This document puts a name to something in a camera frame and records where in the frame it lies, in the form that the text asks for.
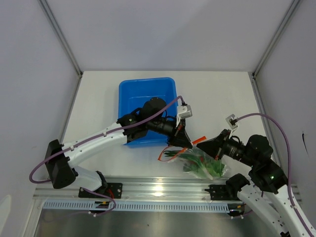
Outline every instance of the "plastic bag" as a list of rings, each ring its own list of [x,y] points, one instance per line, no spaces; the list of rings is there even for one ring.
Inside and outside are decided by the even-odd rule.
[[[169,161],[180,160],[183,163],[183,172],[200,179],[219,179],[230,170],[222,160],[215,160],[195,146],[184,152],[180,152],[176,148],[175,150],[163,151],[163,155]]]

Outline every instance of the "blue plastic tray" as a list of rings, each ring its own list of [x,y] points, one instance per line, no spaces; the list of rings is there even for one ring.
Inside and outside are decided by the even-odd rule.
[[[177,97],[176,85],[172,78],[151,78],[125,80],[119,85],[118,99],[118,117],[129,114],[136,108],[143,107],[144,103],[152,97],[159,97],[169,104]],[[174,103],[167,109],[169,116],[177,115],[178,103]],[[167,136],[148,131],[147,135],[135,141],[128,143],[129,145],[154,145],[166,143]]]

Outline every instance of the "white wall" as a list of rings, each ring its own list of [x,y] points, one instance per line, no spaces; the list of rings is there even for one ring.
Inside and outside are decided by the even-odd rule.
[[[292,151],[293,182],[303,209],[316,225],[316,1],[304,0],[259,73],[267,113],[281,122]],[[302,133],[305,133],[307,152]],[[284,140],[275,130],[286,162]]]
[[[254,71],[292,0],[48,0],[88,70]]]
[[[60,136],[78,78],[36,0],[2,0],[0,32],[0,200],[12,195],[1,236],[18,237],[29,173]]]

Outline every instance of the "slotted metal strip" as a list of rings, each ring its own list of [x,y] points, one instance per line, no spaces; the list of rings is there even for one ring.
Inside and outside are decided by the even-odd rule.
[[[47,200],[43,209],[66,209],[66,210],[107,210],[113,207],[110,203],[108,208],[97,208],[99,204],[89,200]],[[117,201],[116,211],[163,211],[163,212],[229,212],[226,203],[190,203],[190,202],[139,202]]]

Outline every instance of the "white table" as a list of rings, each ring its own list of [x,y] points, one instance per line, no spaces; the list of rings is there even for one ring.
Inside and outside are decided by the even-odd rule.
[[[193,117],[186,119],[191,140],[203,135],[208,139],[229,128],[225,118],[258,112],[246,72],[156,72],[91,71],[84,72],[71,112],[64,142],[95,133],[118,119],[119,84],[127,79],[171,77],[177,94],[191,105]],[[252,117],[239,122],[236,135],[246,143],[253,134],[265,135],[262,121]],[[86,160],[82,167],[99,170],[105,176],[192,178],[182,172],[179,162],[157,160],[164,147],[130,148],[113,146]],[[224,157],[232,169],[229,175],[248,174],[249,167]]]

